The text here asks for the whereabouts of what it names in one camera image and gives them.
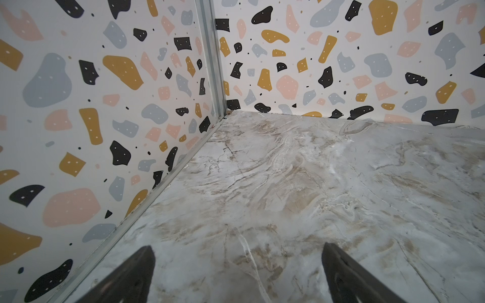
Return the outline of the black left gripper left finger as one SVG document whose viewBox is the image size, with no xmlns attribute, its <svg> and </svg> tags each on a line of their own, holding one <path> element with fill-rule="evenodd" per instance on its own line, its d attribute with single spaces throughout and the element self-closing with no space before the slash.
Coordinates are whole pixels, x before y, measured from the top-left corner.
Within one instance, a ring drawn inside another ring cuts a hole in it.
<svg viewBox="0 0 485 303">
<path fill-rule="evenodd" d="M 154 251 L 143 246 L 77 302 L 146 302 L 154 268 Z"/>
</svg>

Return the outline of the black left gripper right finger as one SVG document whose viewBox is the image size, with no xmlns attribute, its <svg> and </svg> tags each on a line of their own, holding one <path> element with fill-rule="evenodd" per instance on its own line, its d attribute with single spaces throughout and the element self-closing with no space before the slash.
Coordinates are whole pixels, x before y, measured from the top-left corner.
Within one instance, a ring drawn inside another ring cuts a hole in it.
<svg viewBox="0 0 485 303">
<path fill-rule="evenodd" d="M 322 265 L 333 302 L 404 302 L 334 243 L 324 244 Z"/>
</svg>

